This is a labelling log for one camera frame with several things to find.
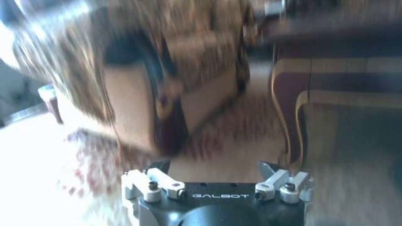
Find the screw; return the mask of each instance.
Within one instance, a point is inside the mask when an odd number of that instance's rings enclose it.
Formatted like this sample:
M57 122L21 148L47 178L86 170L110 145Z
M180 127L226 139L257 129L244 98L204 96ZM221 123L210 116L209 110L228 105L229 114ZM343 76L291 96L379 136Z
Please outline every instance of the screw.
M264 193L261 193L261 192L256 192L254 194L253 194L253 197L254 197L254 199L256 200L262 200L264 199Z
M148 185L148 188L149 188L150 191L157 190L157 182L156 181L150 181L149 185Z
M178 196L178 199L184 198L186 196L185 190L182 190L182 189L178 190L177 196Z
M284 184L284 188L289 191L289 192L293 192L295 189L296 189L296 186L293 183L285 183Z

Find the wall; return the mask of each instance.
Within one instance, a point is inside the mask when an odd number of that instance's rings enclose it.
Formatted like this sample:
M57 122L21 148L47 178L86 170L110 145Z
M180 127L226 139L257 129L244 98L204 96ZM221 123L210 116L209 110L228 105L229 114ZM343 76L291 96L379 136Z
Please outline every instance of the wall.
M29 79L0 60L0 118L41 102L37 88L43 83Z

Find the black camera housing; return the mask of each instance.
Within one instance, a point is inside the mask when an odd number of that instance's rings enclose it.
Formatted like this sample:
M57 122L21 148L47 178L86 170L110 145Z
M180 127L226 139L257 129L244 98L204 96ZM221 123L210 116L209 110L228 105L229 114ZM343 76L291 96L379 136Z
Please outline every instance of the black camera housing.
M158 202L137 200L140 226L303 226L305 203L286 204L278 192L258 201L254 184L185 183L185 195Z

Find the floor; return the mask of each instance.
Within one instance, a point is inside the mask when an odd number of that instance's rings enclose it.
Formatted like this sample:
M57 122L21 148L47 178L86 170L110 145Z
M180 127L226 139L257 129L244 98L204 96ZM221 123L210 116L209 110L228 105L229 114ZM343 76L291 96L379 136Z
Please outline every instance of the floor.
M246 95L266 91L266 62L250 65ZM395 226L402 222L402 111L331 105L305 108L307 161L303 170L316 179L309 226ZM284 148L277 121L270 132L238 144L228 140L212 158L194 160L181 154L172 160L169 174L182 181L254 182L261 180L256 161L274 162ZM77 205L93 205L59 195L57 145L67 129L49 114L0 129L0 206L14 224L87 225ZM102 202L118 198L104 197ZM113 209L116 202L109 202Z

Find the metal bracket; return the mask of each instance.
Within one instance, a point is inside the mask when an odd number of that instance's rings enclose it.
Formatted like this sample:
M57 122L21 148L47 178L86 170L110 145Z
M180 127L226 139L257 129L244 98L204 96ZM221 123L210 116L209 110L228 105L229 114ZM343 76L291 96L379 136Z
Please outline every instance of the metal bracket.
M272 168L278 168L277 165L258 161L257 164L260 174L265 179L254 185L254 198L260 201L266 201L274 198L274 191L280 192L280 199L288 204L312 200L313 178L304 172L299 172L295 177L291 177L289 172L282 169L276 171Z

